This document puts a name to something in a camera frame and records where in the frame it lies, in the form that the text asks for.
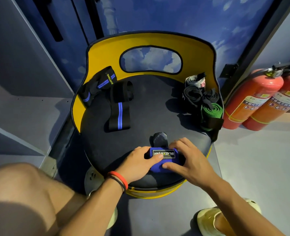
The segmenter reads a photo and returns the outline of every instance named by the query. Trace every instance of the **black seat cushion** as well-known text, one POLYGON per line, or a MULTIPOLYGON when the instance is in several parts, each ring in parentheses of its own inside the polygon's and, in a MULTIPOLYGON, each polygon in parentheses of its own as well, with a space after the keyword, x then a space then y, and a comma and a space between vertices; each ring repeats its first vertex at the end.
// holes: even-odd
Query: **black seat cushion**
MULTIPOLYGON (((192 116, 183 109, 183 83, 155 75, 137 75, 125 80, 131 81, 134 86, 134 99, 130 101, 130 129, 108 132, 111 110, 105 92, 95 97, 82 118, 81 136, 85 152, 91 164, 101 174, 106 175, 115 170, 136 147, 150 146, 150 137, 156 132, 165 132, 169 143, 186 137, 204 155, 207 154, 211 139, 192 124, 192 116)), ((130 186, 157 189, 172 186, 182 180, 175 173, 149 172, 130 186)))

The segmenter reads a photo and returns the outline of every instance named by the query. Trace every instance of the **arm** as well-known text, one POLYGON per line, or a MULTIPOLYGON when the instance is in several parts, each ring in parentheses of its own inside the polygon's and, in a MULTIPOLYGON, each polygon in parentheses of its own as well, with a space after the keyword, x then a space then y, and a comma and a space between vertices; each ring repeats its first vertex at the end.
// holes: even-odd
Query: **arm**
POLYGON ((215 173, 206 157, 190 140, 182 138, 171 143, 169 148, 181 151, 186 162, 183 167, 171 162, 164 163, 163 167, 182 175, 188 182, 205 190, 218 205, 236 235, 284 236, 241 198, 228 182, 215 173))
MULTIPOLYGON (((144 159, 144 154, 149 148, 137 147, 116 170, 128 183, 142 178, 154 164, 163 159, 161 154, 151 159, 144 159)), ((70 222, 61 229, 59 235, 104 235, 122 192, 123 189, 118 182, 107 178, 75 213, 70 222)))

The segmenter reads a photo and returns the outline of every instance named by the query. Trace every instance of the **person's right hand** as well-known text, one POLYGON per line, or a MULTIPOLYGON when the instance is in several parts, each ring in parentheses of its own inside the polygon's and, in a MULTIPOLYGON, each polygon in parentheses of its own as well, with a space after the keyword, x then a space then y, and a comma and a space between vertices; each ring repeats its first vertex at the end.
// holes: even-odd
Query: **person's right hand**
POLYGON ((185 156, 183 166, 173 162, 166 162, 163 168, 172 170, 187 179, 193 185, 202 189, 210 187, 219 178, 203 153, 187 138, 181 138, 169 145, 170 149, 177 149, 185 156))

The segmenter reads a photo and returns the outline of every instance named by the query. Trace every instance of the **hand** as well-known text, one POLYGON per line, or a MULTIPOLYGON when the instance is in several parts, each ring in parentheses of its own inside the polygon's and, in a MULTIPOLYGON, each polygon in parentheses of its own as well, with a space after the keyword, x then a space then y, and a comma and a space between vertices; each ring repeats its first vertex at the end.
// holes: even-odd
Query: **hand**
POLYGON ((163 164, 163 168, 180 174, 186 178, 188 182, 202 189, 210 187, 213 180, 219 177, 203 153, 189 139, 182 138, 178 141, 174 141, 170 144, 169 148, 176 148, 182 152, 186 161, 183 166, 172 162, 166 162, 163 164))
POLYGON ((144 154, 150 149, 150 147, 137 147, 132 151, 124 162, 116 170, 121 174, 125 180, 130 184, 133 181, 137 181, 147 174, 149 169, 160 162, 163 159, 162 154, 153 156, 150 159, 145 159, 144 154))

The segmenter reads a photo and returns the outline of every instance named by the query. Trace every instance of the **person's left hand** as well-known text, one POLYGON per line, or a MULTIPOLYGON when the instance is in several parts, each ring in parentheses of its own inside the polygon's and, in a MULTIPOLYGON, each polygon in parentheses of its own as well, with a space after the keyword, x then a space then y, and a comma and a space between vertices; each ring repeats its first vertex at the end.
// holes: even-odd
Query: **person's left hand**
POLYGON ((145 159, 144 154, 149 149, 150 147, 135 148, 116 170, 116 172, 125 178, 128 184, 145 176, 153 165, 163 159, 162 154, 155 155, 150 159, 145 159))

